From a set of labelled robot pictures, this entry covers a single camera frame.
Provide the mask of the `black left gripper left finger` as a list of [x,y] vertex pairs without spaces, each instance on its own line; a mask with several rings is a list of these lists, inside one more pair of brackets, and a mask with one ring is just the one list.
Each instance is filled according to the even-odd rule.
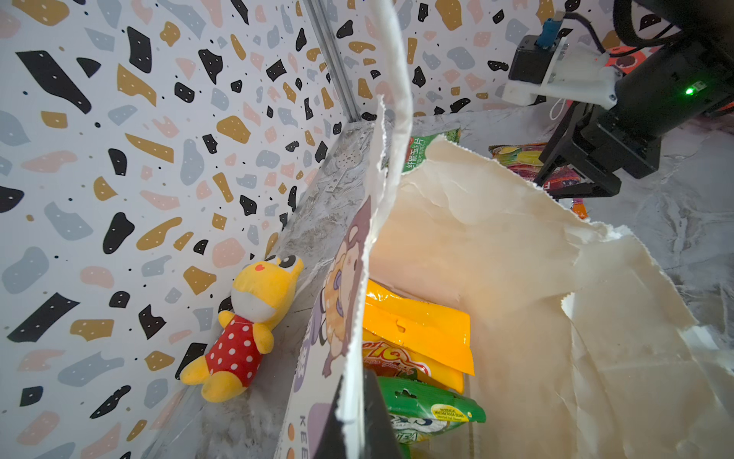
[[326,411],[326,418],[323,429],[315,449],[313,450],[313,458],[315,459],[346,459],[346,445],[344,442],[343,423],[336,416],[338,401],[341,395],[343,378],[339,379],[338,386],[329,409]]

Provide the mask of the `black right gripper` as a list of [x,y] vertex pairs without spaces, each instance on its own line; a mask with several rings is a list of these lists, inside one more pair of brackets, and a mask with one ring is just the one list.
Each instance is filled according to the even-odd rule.
[[540,155],[542,166],[534,182],[544,187],[556,170],[567,166],[582,180],[551,189],[552,198],[613,197],[621,187],[617,171],[642,179],[659,170],[660,158],[660,138],[634,134],[612,112],[574,101]]

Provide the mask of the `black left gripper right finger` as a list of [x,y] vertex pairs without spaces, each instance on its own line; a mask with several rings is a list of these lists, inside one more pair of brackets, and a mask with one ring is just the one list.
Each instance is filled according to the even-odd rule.
[[391,427],[378,377],[372,370],[363,376],[363,432],[364,446],[361,458],[401,459],[401,450]]

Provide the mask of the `small green snack box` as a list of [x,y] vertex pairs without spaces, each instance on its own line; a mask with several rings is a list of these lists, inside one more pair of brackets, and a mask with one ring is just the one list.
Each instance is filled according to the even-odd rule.
[[377,380],[393,434],[407,457],[414,444],[487,420],[485,411],[474,400],[450,390],[403,378]]

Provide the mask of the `Fox's fruits candy bag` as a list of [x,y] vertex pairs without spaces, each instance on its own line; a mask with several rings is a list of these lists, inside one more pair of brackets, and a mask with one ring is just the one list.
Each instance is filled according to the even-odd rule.
[[[540,155],[545,148],[544,143],[532,143],[531,145],[491,145],[490,156],[502,164],[505,168],[512,170],[527,181],[533,182],[543,164]],[[554,170],[550,178],[543,185],[544,191],[550,193],[564,187],[581,184],[584,179],[569,166],[562,166]],[[574,212],[580,219],[589,218],[584,200],[582,198],[562,199],[562,204]]]

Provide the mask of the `white printed paper bag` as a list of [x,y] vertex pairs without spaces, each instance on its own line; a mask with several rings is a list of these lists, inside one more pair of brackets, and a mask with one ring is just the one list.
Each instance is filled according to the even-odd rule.
[[401,173],[406,48],[392,5],[371,9],[394,127],[375,124],[351,224],[298,249],[315,300],[276,456],[313,458],[343,378],[336,416],[347,458],[361,458],[365,293],[376,280],[470,315],[466,391],[487,420],[436,439],[439,458],[732,457],[733,355],[628,229],[584,222],[444,139]]

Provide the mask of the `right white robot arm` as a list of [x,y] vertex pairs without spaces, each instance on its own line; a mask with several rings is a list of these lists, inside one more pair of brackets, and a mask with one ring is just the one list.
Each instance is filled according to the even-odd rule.
[[544,186],[569,166],[582,183],[550,191],[554,199],[612,197],[622,170],[635,179],[659,169],[661,138],[673,128],[733,101],[733,4],[730,1],[644,1],[642,7],[678,28],[674,36],[643,38],[629,1],[613,5],[620,41],[655,48],[615,84],[614,106],[575,99],[554,131],[534,181]]

